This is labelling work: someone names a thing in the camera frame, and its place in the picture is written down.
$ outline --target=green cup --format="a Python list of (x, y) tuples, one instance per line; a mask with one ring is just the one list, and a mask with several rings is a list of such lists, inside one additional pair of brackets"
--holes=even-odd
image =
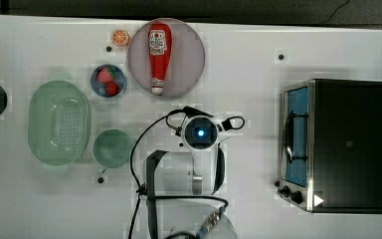
[(103, 131), (95, 139), (93, 146), (95, 160), (104, 168), (101, 173), (108, 168), (119, 168), (126, 164), (129, 161), (131, 150), (131, 139), (119, 129)]

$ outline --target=small orange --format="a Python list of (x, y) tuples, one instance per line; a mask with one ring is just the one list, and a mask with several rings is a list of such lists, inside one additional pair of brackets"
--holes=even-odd
[(113, 33), (112, 40), (117, 46), (125, 46), (129, 43), (129, 35), (125, 31), (118, 30)]

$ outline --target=small bowl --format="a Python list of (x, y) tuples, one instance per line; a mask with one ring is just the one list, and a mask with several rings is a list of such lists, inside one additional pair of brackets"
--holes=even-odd
[(104, 168), (119, 168), (129, 162), (132, 141), (128, 134), (119, 129), (108, 129), (95, 139), (93, 155)]
[[(110, 96), (107, 93), (106, 84), (103, 84), (97, 80), (97, 75), (103, 68), (110, 68), (111, 70), (114, 71), (114, 82), (119, 86), (119, 92), (114, 96)], [(99, 96), (104, 98), (114, 98), (119, 96), (119, 94), (123, 92), (124, 89), (126, 88), (126, 77), (123, 74), (123, 72), (120, 70), (120, 68), (111, 64), (104, 64), (97, 67), (93, 71), (92, 77), (91, 77), (91, 84), (92, 84), (93, 91)]]

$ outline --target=ketchup bottle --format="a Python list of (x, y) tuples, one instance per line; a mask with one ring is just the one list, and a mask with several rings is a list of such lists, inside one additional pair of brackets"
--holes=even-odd
[(148, 50), (151, 66), (151, 91), (155, 95), (163, 92), (163, 84), (172, 49), (172, 33), (169, 26), (155, 22), (148, 32)]

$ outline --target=oven knob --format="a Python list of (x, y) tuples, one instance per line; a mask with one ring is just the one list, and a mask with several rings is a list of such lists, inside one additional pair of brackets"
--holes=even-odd
[(290, 194), (290, 199), (297, 204), (302, 203), (302, 194), (300, 191), (296, 191)]
[(281, 193), (284, 197), (289, 197), (290, 189), (287, 186), (284, 186), (282, 189), (278, 189), (278, 193)]

